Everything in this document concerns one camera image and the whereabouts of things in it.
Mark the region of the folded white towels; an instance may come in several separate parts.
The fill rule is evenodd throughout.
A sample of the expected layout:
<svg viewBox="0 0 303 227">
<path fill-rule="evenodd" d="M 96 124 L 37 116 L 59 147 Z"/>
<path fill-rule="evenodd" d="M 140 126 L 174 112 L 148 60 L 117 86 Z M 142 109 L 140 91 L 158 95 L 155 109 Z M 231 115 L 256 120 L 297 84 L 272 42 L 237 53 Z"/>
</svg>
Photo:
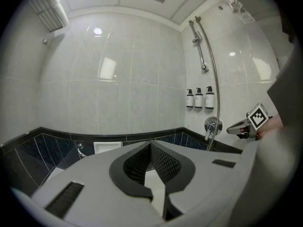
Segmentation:
<svg viewBox="0 0 303 227">
<path fill-rule="evenodd" d="M 51 3 L 51 7 L 54 9 L 56 15 L 58 16 L 60 22 L 62 23 L 63 27 L 69 25 L 68 17 L 60 3 L 60 0 L 49 0 Z"/>
</svg>

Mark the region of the white soap dish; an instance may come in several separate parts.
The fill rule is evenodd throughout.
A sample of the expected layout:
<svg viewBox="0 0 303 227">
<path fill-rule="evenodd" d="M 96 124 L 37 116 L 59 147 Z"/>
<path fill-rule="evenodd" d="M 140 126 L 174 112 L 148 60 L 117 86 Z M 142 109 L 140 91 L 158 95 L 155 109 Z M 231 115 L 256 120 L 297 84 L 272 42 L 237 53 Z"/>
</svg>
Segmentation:
<svg viewBox="0 0 303 227">
<path fill-rule="evenodd" d="M 104 153 L 110 150 L 114 150 L 123 146 L 121 141 L 118 142 L 94 142 L 95 154 Z"/>
</svg>

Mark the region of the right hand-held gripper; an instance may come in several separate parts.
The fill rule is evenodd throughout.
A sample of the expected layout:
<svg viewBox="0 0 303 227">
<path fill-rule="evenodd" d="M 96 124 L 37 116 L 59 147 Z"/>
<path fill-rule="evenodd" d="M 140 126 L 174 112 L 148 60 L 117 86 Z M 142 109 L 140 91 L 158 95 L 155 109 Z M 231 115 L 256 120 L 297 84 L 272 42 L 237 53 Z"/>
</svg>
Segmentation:
<svg viewBox="0 0 303 227">
<path fill-rule="evenodd" d="M 257 103 L 247 119 L 239 121 L 226 129 L 228 134 L 241 134 L 248 142 L 258 140 L 258 129 L 269 120 L 269 115 L 262 103 Z"/>
</svg>

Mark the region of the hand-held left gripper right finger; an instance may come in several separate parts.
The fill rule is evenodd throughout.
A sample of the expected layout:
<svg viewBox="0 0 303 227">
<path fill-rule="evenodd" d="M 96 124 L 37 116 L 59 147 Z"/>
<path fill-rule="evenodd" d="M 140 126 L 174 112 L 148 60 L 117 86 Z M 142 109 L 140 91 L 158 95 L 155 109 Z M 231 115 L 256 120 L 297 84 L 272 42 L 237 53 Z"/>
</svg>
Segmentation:
<svg viewBox="0 0 303 227">
<path fill-rule="evenodd" d="M 160 227 L 205 203 L 227 181 L 243 153 L 222 153 L 186 148 L 164 141 L 150 142 L 151 162 L 164 186 Z"/>
</svg>

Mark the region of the person's right forearm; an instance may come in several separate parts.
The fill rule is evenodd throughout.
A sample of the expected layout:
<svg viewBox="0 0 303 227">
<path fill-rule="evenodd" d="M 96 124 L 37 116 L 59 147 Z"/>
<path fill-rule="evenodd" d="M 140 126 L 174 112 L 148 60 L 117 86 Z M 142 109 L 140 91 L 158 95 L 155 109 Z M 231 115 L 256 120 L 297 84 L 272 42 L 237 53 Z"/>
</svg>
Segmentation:
<svg viewBox="0 0 303 227">
<path fill-rule="evenodd" d="M 258 129 L 258 137 L 261 139 L 269 132 L 283 128 L 283 123 L 279 114 L 269 118 L 269 120 Z"/>
</svg>

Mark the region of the chrome shower slide rail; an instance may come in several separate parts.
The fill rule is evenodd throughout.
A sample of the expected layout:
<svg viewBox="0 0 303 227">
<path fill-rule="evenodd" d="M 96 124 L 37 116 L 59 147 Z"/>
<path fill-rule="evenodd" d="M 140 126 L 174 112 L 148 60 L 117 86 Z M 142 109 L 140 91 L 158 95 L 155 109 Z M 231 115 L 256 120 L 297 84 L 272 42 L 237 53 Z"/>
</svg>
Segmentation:
<svg viewBox="0 0 303 227">
<path fill-rule="evenodd" d="M 194 22 L 192 20 L 189 20 L 189 25 L 192 29 L 192 32 L 197 32 L 195 30 L 195 27 L 194 27 Z M 209 71 L 209 68 L 206 66 L 205 62 L 204 62 L 204 58 L 203 58 L 203 53 L 202 53 L 202 48 L 201 48 L 201 43 L 199 44 L 194 44 L 194 46 L 198 49 L 198 52 L 199 52 L 199 56 L 200 56 L 200 62 L 201 62 L 201 68 L 202 68 L 202 71 L 204 73 L 207 73 Z"/>
</svg>

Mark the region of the white bathtub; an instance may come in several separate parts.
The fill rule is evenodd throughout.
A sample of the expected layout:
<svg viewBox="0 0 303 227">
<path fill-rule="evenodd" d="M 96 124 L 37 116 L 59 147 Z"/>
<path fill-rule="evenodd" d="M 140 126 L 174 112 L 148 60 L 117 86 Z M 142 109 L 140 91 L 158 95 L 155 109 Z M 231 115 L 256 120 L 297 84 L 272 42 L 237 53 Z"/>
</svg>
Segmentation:
<svg viewBox="0 0 303 227">
<path fill-rule="evenodd" d="M 64 169 L 58 168 L 56 167 L 49 175 L 49 177 L 47 178 L 47 180 L 52 179 L 53 177 L 57 176 L 58 174 L 64 172 Z"/>
</svg>

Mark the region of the small-print white wall sign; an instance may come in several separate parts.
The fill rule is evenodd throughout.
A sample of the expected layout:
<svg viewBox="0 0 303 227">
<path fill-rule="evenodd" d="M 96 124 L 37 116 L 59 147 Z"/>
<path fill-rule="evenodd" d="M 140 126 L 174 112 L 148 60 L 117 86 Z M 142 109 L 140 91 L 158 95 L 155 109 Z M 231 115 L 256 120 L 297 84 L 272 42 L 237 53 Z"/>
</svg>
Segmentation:
<svg viewBox="0 0 303 227">
<path fill-rule="evenodd" d="M 254 17 L 250 13 L 241 13 L 239 15 L 239 19 L 243 24 L 248 24 L 255 21 Z"/>
</svg>

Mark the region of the chrome mixer valve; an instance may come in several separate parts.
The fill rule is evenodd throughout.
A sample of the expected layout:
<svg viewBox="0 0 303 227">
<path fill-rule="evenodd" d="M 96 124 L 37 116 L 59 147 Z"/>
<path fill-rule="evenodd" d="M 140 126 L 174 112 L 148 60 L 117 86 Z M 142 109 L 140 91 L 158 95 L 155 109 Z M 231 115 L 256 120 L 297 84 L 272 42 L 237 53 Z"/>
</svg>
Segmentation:
<svg viewBox="0 0 303 227">
<path fill-rule="evenodd" d="M 223 123 L 221 119 L 219 119 L 219 122 L 217 124 L 217 118 L 215 116 L 209 116 L 205 121 L 205 140 L 209 141 L 214 139 L 217 134 L 220 134 L 222 129 Z"/>
</svg>

